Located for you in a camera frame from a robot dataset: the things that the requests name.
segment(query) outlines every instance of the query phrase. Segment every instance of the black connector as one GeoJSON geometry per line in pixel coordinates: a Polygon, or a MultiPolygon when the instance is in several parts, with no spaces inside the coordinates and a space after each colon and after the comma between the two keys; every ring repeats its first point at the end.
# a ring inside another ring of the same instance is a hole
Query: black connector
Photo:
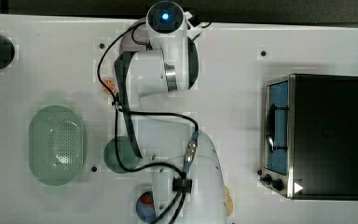
{"type": "Polygon", "coordinates": [[[182,192],[182,193],[191,193],[191,187],[193,186],[193,180],[191,179],[173,179],[172,182],[172,191],[182,192]]]}

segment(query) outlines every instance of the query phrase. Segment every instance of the perforated basket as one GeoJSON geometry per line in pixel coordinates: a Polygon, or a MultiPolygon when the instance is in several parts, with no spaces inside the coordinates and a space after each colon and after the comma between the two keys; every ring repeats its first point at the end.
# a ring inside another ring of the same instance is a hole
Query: perforated basket
{"type": "Polygon", "coordinates": [[[29,128],[29,165],[41,182],[59,186],[73,180],[86,157],[80,117],[61,105],[41,109],[29,128]]]}

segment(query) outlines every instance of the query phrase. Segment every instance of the green bowl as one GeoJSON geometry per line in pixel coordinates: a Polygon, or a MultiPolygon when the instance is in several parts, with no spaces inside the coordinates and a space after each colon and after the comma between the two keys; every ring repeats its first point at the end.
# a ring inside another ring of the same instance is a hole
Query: green bowl
{"type": "MultiPolygon", "coordinates": [[[[118,156],[120,157],[123,165],[126,168],[134,169],[138,165],[140,159],[133,152],[129,137],[119,136],[117,138],[117,145],[118,156]]],[[[121,169],[117,161],[115,139],[110,140],[110,142],[106,145],[103,152],[103,159],[107,167],[113,172],[119,174],[126,173],[123,169],[121,169]]]]}

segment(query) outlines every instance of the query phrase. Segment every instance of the oven handle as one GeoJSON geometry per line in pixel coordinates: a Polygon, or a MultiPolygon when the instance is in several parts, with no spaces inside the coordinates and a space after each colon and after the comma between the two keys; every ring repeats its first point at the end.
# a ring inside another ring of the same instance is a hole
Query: oven handle
{"type": "Polygon", "coordinates": [[[274,146],[274,137],[275,137],[275,111],[276,110],[289,110],[289,106],[276,106],[272,104],[267,113],[267,125],[265,128],[266,131],[266,142],[268,149],[271,153],[276,149],[287,149],[287,148],[278,148],[274,146]]]}

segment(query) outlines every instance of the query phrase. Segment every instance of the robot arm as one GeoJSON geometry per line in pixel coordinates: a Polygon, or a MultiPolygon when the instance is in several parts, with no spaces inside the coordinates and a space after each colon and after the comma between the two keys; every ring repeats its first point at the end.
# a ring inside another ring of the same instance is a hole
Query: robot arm
{"type": "MultiPolygon", "coordinates": [[[[197,50],[187,37],[184,11],[175,3],[159,2],[148,11],[145,24],[153,49],[123,52],[115,61],[123,111],[142,111],[141,99],[147,95],[189,90],[198,77],[197,50]]],[[[194,155],[190,145],[197,142],[188,142],[194,131],[189,125],[128,113],[124,113],[124,120],[135,155],[184,167],[187,178],[193,180],[183,217],[176,223],[226,223],[223,177],[211,139],[200,132],[194,155]]],[[[176,194],[172,191],[174,172],[157,169],[152,178],[159,215],[163,211],[159,208],[166,206],[176,194]]],[[[173,213],[174,209],[161,223],[168,222],[173,213]]]]}

